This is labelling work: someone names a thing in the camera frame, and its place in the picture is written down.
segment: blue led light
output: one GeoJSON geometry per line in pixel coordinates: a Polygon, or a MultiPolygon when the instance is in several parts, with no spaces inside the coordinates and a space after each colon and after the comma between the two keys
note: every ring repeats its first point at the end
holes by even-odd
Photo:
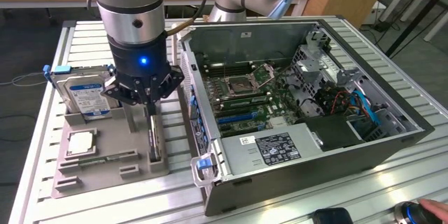
{"type": "Polygon", "coordinates": [[[146,65],[147,64],[147,58],[146,57],[139,57],[139,64],[146,65]]]}

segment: white label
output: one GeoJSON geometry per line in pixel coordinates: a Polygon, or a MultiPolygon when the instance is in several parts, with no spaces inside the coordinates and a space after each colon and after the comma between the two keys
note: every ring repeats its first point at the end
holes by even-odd
{"type": "Polygon", "coordinates": [[[103,115],[109,112],[110,107],[106,99],[101,96],[102,85],[87,84],[70,86],[70,93],[74,98],[79,112],[87,116],[103,115]]]}
{"type": "Polygon", "coordinates": [[[239,137],[241,144],[253,144],[254,143],[254,136],[245,136],[239,137]]]}
{"type": "Polygon", "coordinates": [[[263,102],[267,97],[254,97],[251,98],[251,102],[263,102]]]}
{"type": "Polygon", "coordinates": [[[241,38],[249,38],[251,36],[251,32],[241,33],[241,38]]]}
{"type": "Polygon", "coordinates": [[[233,104],[230,104],[230,107],[233,107],[233,106],[242,106],[242,105],[247,105],[247,104],[250,104],[250,102],[233,103],[233,104]]]}

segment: aluminum extrusion table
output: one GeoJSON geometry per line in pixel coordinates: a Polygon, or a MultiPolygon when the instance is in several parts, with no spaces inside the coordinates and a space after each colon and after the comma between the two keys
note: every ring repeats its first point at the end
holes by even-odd
{"type": "MultiPolygon", "coordinates": [[[[355,223],[390,223],[391,207],[419,197],[448,200],[446,109],[410,80],[350,24],[322,18],[435,131],[401,150],[379,166],[218,216],[202,215],[202,197],[189,169],[189,147],[177,94],[162,100],[163,132],[170,174],[59,199],[49,197],[61,137],[65,105],[46,85],[9,223],[311,223],[318,208],[345,207],[355,223]]],[[[166,28],[174,22],[167,20],[166,28]]],[[[178,57],[169,38],[169,59],[178,57]]],[[[331,44],[346,67],[353,64],[331,44]]],[[[101,22],[65,23],[51,66],[109,63],[110,52],[101,22]]]]}

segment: green circuit board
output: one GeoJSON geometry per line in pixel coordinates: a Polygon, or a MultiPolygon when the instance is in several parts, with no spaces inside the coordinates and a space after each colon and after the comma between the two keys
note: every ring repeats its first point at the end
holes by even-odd
{"type": "Polygon", "coordinates": [[[221,137],[287,126],[301,117],[287,87],[274,78],[278,70],[269,69],[261,65],[250,74],[203,77],[221,137]]]}

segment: red wire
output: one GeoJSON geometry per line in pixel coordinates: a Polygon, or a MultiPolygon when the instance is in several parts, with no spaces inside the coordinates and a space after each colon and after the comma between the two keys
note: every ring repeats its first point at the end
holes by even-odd
{"type": "Polygon", "coordinates": [[[333,106],[330,107],[330,112],[329,112],[330,115],[334,112],[334,105],[335,105],[335,101],[337,101],[337,97],[338,97],[339,93],[347,93],[347,92],[346,91],[337,92],[335,97],[334,97],[334,101],[333,101],[333,106]]]}

